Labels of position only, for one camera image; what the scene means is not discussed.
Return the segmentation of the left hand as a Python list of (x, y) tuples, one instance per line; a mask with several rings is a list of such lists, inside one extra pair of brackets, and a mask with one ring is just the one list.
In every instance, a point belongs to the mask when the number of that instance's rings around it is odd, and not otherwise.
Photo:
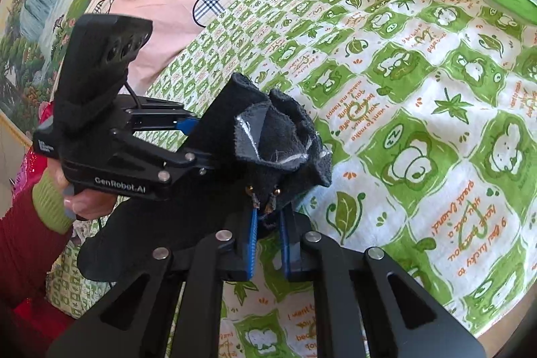
[(56, 191), (63, 196), (65, 208), (71, 210), (86, 220), (94, 220), (109, 215), (115, 207), (117, 196), (115, 194), (102, 193), (92, 189), (67, 195), (65, 190), (69, 186), (68, 180), (63, 174), (59, 161), (47, 159), (47, 172), (52, 178)]

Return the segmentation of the red sleeve left forearm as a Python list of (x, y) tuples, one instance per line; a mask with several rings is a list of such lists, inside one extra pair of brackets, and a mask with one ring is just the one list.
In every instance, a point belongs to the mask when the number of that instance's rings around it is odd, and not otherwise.
[(1, 305), (17, 307), (45, 285), (72, 235), (73, 220), (49, 172), (13, 201), (1, 219)]

